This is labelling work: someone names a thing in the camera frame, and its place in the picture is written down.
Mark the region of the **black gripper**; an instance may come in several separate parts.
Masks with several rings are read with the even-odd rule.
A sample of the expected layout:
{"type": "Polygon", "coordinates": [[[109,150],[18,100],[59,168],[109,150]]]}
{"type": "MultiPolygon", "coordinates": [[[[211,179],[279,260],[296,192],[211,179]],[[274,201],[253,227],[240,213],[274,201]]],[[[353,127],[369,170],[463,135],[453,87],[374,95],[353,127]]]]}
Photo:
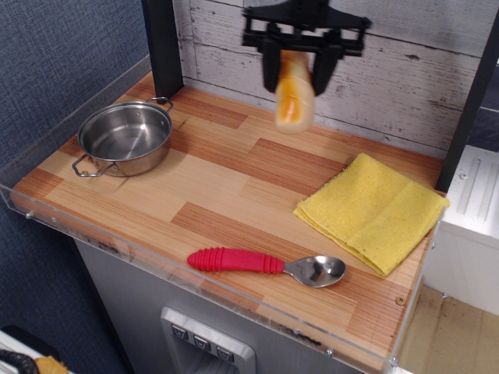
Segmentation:
{"type": "Polygon", "coordinates": [[[371,27],[366,17],[329,6],[328,1],[280,1],[248,6],[242,11],[246,25],[242,45],[262,54],[264,87],[274,93],[281,68],[281,51],[315,53],[312,84],[321,95],[344,56],[359,57],[371,27]]]}

